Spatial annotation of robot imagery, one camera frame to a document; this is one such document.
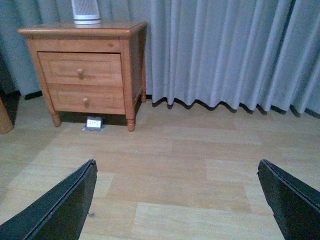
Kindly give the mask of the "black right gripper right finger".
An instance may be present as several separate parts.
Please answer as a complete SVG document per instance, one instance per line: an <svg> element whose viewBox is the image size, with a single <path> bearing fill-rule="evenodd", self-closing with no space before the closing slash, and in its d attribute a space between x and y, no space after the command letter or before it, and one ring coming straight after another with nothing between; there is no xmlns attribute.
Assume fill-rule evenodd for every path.
<svg viewBox="0 0 320 240"><path fill-rule="evenodd" d="M318 240L320 192L266 159L257 175L284 239Z"/></svg>

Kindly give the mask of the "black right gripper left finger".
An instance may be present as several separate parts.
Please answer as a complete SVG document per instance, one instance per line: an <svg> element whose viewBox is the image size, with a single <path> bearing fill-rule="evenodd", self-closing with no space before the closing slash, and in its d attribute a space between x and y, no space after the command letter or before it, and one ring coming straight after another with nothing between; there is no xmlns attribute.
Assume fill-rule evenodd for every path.
<svg viewBox="0 0 320 240"><path fill-rule="evenodd" d="M77 240L89 213L97 181L90 159L26 209L1 224L2 240Z"/></svg>

